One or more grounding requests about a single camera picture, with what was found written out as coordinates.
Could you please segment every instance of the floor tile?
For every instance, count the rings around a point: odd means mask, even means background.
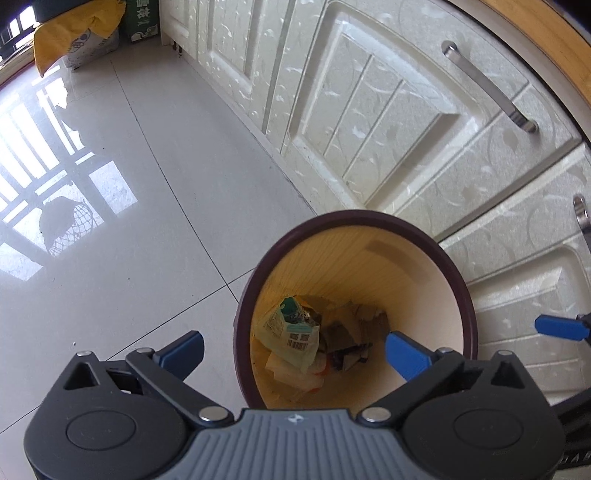
[[[232,293],[238,301],[240,301],[240,298],[242,297],[242,292],[244,291],[244,288],[246,287],[246,284],[248,282],[248,279],[251,277],[251,274],[252,270],[228,284],[228,287],[230,287],[230,290],[232,290]]]
[[[119,82],[71,101],[27,74],[0,91],[0,431],[74,352],[109,357],[224,285]]]
[[[0,434],[0,480],[35,480],[22,441],[34,412]]]
[[[233,322],[236,307],[232,293],[224,287],[137,341],[115,359],[124,359],[127,353],[143,346],[159,350],[189,330],[198,330],[205,341],[205,357],[185,382],[231,410],[237,417],[246,403],[234,368]]]
[[[175,195],[224,279],[313,212],[248,129],[170,47],[114,52],[115,71]]]

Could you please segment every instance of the tile grout line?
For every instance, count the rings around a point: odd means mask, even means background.
[[[240,275],[240,277],[243,277],[244,275],[246,275],[247,273],[251,272],[252,270],[249,270],[246,273],[243,273],[242,275]],[[232,289],[228,286],[228,285],[224,285],[222,287],[217,288],[216,290],[214,290],[213,292],[211,292],[210,294],[204,296],[201,300],[196,301],[195,303],[193,303],[192,305],[189,305],[188,307],[186,307],[185,309],[181,310],[180,312],[178,312],[177,314],[173,315],[172,317],[170,317],[168,320],[166,320],[165,322],[162,322],[160,325],[154,327],[153,329],[151,329],[149,332],[145,333],[144,335],[142,335],[141,337],[139,337],[138,339],[134,340],[133,342],[131,342],[129,345],[123,347],[121,350],[119,350],[118,352],[115,352],[113,355],[111,355],[107,360],[104,360],[105,362],[108,362],[109,360],[111,360],[115,355],[119,355],[123,350],[125,350],[126,348],[129,348],[130,346],[132,346],[134,343],[139,342],[142,338],[145,338],[146,336],[148,336],[150,333],[154,332],[155,330],[158,330],[160,327],[166,325],[168,322],[174,320],[176,317],[178,317],[179,315],[181,315],[182,313],[185,313],[188,309],[192,309],[195,305],[197,305],[198,303],[201,303],[203,300],[205,300],[206,298],[211,297],[213,294],[219,292],[220,290],[223,290],[224,288],[228,288],[228,290],[230,291],[230,293],[232,293]],[[20,417],[19,419],[13,421],[8,427],[6,427],[5,429],[0,431],[0,435],[3,434],[5,431],[7,431],[10,427],[16,425],[19,421],[21,421],[24,417],[26,417],[27,415],[29,415],[30,413],[34,412],[36,409],[39,408],[40,405],[36,406],[34,409],[32,409],[31,411],[25,413],[22,417]]]
[[[115,68],[115,65],[113,65],[113,61],[112,60],[111,60],[111,66],[113,67],[113,71],[115,72],[115,76],[117,77],[117,81],[119,82],[119,86],[121,87],[121,91],[123,92],[123,96],[125,97],[125,101],[127,102],[127,105],[129,106],[129,110],[131,110],[131,113],[133,114],[133,116],[135,118],[135,122],[138,124],[139,131],[142,132],[142,136],[144,137],[144,140],[146,142],[146,145],[148,145],[148,148],[150,149],[150,153],[152,154],[152,158],[156,162],[156,165],[158,166],[158,169],[160,170],[160,173],[164,177],[164,181],[166,181],[166,185],[168,185],[168,188],[170,189],[170,192],[173,194],[173,197],[176,200],[176,202],[178,203],[178,206],[181,209],[184,217],[187,219],[187,221],[189,223],[189,226],[191,227],[191,230],[193,230],[193,233],[197,237],[197,240],[199,240],[199,243],[203,247],[203,250],[205,251],[205,253],[209,257],[209,259],[211,260],[211,263],[213,264],[213,266],[217,270],[217,273],[219,274],[220,278],[222,279],[222,281],[224,282],[225,286],[227,287],[228,286],[228,282],[226,282],[226,279],[223,277],[222,272],[220,272],[220,269],[217,267],[216,263],[213,261],[213,258],[209,254],[209,252],[207,251],[207,248],[205,248],[205,245],[203,245],[203,242],[202,242],[201,238],[199,238],[199,235],[197,234],[197,231],[195,230],[195,227],[191,223],[191,220],[189,220],[189,217],[187,216],[187,213],[184,211],[183,206],[178,201],[177,195],[175,194],[172,186],[170,185],[170,182],[168,181],[168,178],[166,178],[166,175],[164,174],[164,171],[162,170],[162,167],[160,166],[160,163],[158,162],[158,159],[156,158],[156,155],[154,154],[154,151],[152,150],[152,146],[150,145],[150,142],[148,142],[148,139],[146,138],[146,135],[144,133],[144,129],[140,125],[139,120],[138,120],[138,117],[136,116],[136,114],[134,112],[134,109],[132,108],[131,103],[129,102],[129,99],[127,98],[127,94],[125,93],[125,89],[123,88],[123,85],[121,85],[121,81],[119,80],[119,75],[117,74],[117,69]]]

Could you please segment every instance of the cabinet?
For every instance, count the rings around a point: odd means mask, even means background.
[[[591,352],[532,329],[541,312],[591,311],[571,203],[591,188],[591,155],[513,52],[439,0],[191,1],[162,1],[164,32],[318,213],[370,208],[417,225],[469,284],[481,358],[516,351],[553,400],[591,385]],[[539,131],[520,130],[443,55],[446,40]]]

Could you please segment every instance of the trash can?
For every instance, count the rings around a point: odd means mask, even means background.
[[[352,301],[384,310],[391,330],[430,349],[452,347],[476,358],[470,294],[456,266],[425,233],[380,212],[344,210],[318,216],[281,238],[254,269],[234,321],[234,359],[250,408],[348,408],[352,414],[404,383],[384,344],[368,362],[327,377],[296,403],[265,370],[270,355],[254,336],[254,319],[293,295]]]

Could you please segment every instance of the dark purple rim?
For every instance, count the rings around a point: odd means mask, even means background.
[[[266,408],[252,372],[250,349],[251,319],[262,286],[279,261],[299,243],[324,230],[349,225],[373,226],[388,230],[409,240],[433,260],[452,288],[460,310],[464,356],[471,359],[477,357],[476,313],[468,287],[452,259],[434,240],[414,225],[386,213],[371,210],[340,210],[326,213],[302,223],[277,241],[256,266],[242,293],[234,319],[234,365],[240,389],[250,408]]]

